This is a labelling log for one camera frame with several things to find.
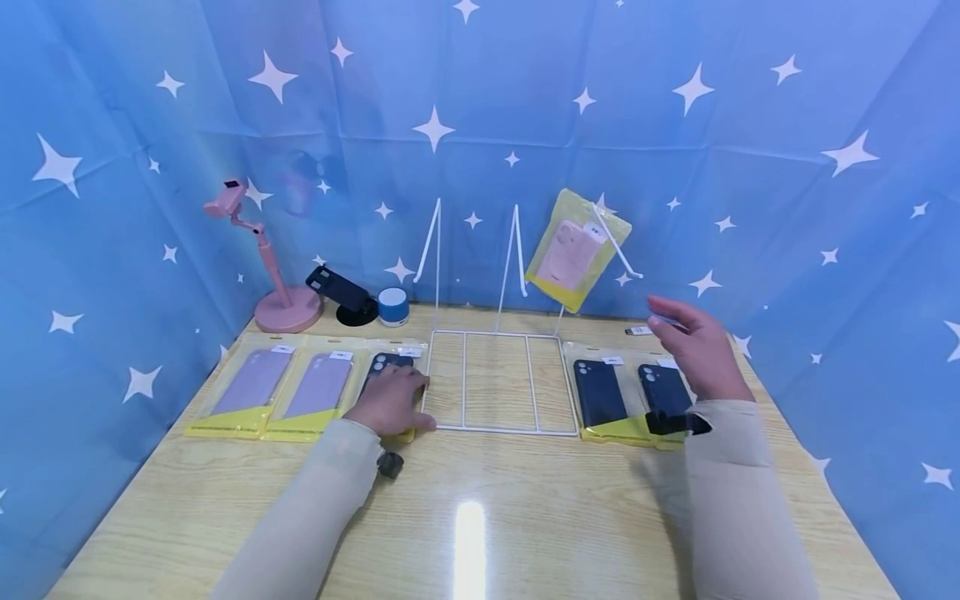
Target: blue cloth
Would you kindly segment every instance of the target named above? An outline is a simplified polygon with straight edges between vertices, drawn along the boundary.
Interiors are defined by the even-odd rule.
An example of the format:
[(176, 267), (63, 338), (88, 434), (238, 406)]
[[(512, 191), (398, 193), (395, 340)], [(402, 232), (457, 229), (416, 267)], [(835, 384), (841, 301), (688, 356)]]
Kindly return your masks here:
[[(720, 317), (898, 592), (956, 595), (956, 3), (2, 13), (5, 595), (53, 585), (270, 289), (252, 236), (201, 211), (229, 177), (291, 282), (325, 260), (422, 301), (443, 198), (454, 304), (496, 305), (514, 204), (529, 261), (562, 188), (602, 198), (646, 277), (614, 261), (583, 312), (658, 293)], [(529, 289), (506, 304), (557, 309)]]

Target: table surface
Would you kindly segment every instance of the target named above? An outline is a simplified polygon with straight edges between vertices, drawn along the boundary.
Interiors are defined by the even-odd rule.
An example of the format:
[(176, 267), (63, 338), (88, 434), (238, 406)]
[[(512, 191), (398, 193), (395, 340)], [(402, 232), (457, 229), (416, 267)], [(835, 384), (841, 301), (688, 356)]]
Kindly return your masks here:
[[(496, 315), (413, 306), (402, 329), (307, 333), (430, 340), (492, 330)], [(552, 334), (557, 317), (504, 313), (501, 331)], [(565, 316), (565, 341), (661, 352), (625, 322)], [(256, 331), (251, 324), (248, 331)], [(468, 424), (532, 425), (523, 338), (468, 336)], [(428, 409), (459, 423), (463, 340), (438, 336)], [(556, 343), (532, 340), (540, 425), (569, 427)], [(780, 480), (824, 598), (896, 598), (863, 541), (740, 353)], [(49, 598), (205, 598), (297, 473), (308, 444), (184, 438), (197, 392)], [(683, 455), (576, 438), (438, 431), (403, 450), (334, 558), (323, 598), (693, 598)]]

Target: beige sleeve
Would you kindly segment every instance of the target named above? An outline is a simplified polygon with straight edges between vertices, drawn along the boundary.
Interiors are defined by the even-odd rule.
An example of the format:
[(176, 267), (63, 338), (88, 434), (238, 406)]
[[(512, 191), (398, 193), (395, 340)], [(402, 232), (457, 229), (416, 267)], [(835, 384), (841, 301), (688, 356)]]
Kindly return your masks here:
[(710, 400), (689, 412), (713, 427), (686, 439), (697, 597), (817, 598), (756, 403)]
[(314, 600), (340, 536), (373, 487), (380, 452), (380, 439), (367, 427), (331, 422), (210, 597)]

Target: price tag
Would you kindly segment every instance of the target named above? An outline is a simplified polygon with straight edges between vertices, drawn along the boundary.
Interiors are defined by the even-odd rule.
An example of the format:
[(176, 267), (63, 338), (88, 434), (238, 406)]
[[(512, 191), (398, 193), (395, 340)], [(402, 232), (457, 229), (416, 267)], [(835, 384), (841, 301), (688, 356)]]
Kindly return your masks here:
[(600, 244), (607, 241), (607, 234), (604, 233), (603, 228), (592, 221), (587, 221), (584, 225), (584, 232)]

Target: pink phone holder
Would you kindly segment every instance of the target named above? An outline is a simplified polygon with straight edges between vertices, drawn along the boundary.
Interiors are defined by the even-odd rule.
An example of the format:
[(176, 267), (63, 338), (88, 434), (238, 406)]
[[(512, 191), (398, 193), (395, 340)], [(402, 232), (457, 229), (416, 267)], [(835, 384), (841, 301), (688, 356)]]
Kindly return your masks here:
[(247, 193), (247, 187), (236, 180), (225, 181), (224, 185), (227, 189), (220, 192), (213, 202), (204, 204), (204, 212), (216, 219), (229, 217), (232, 225), (249, 229), (256, 235), (263, 266), (276, 287), (253, 310), (256, 324), (268, 333), (300, 333), (320, 318), (324, 312), (323, 299), (308, 287), (288, 288), (284, 285), (274, 249), (264, 235), (263, 224), (248, 223), (239, 217), (243, 210), (241, 200)]

